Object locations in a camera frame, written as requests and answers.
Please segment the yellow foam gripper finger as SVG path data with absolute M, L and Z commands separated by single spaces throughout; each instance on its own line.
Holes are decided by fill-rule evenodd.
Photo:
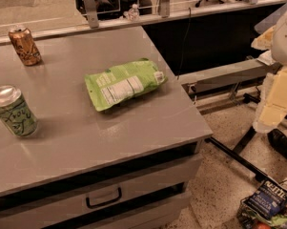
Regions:
M 260 97 L 253 127 L 258 133 L 268 134 L 287 115 L 287 67 L 266 75 Z

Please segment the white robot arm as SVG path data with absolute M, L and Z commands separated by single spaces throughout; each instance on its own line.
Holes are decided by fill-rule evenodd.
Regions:
M 266 74 L 253 122 L 256 132 L 268 134 L 287 115 L 287 11 L 254 40 L 252 47 L 269 50 L 272 58 L 282 66 L 276 74 Z

